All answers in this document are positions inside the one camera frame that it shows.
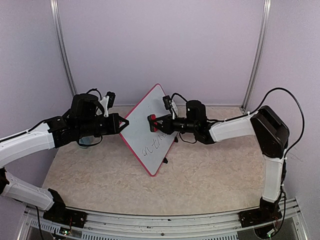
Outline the red black whiteboard eraser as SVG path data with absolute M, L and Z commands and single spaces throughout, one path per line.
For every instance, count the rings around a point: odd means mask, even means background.
M 149 128 L 152 133 L 155 133 L 158 129 L 156 128 L 157 121 L 156 121 L 156 115 L 151 114 L 147 117 Z

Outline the pink framed whiteboard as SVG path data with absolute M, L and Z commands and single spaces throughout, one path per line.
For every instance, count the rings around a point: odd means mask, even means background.
M 126 115 L 129 125 L 119 134 L 125 144 L 141 163 L 147 173 L 154 177 L 174 143 L 177 132 L 165 134 L 160 130 L 152 132 L 148 116 L 161 117 L 170 112 L 165 109 L 165 92 L 155 84 L 148 93 Z

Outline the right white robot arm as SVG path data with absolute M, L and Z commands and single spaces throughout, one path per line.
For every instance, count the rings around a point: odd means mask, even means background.
M 256 137 L 266 163 L 264 189 L 260 200 L 262 206 L 257 208 L 255 216 L 260 222 L 268 221 L 275 214 L 275 205 L 283 192 L 290 135 L 287 125 L 267 105 L 253 113 L 225 120 L 210 120 L 206 106 L 199 100 L 186 102 L 185 117 L 176 114 L 173 102 L 167 96 L 163 98 L 163 102 L 170 113 L 160 117 L 149 115 L 147 120 L 151 132 L 159 130 L 167 135 L 174 132 L 191 133 L 196 142 L 205 145 L 244 136 Z

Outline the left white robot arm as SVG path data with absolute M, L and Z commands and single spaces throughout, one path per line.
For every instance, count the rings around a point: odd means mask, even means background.
M 63 223 L 70 218 L 60 194 L 24 181 L 6 169 L 7 165 L 27 159 L 41 152 L 52 152 L 70 143 L 93 147 L 94 143 L 82 142 L 85 138 L 118 135 L 129 126 L 129 121 L 118 113 L 109 113 L 116 95 L 94 95 L 94 89 L 76 94 L 71 107 L 63 114 L 41 120 L 35 126 L 0 140 L 0 195 L 49 211 Z

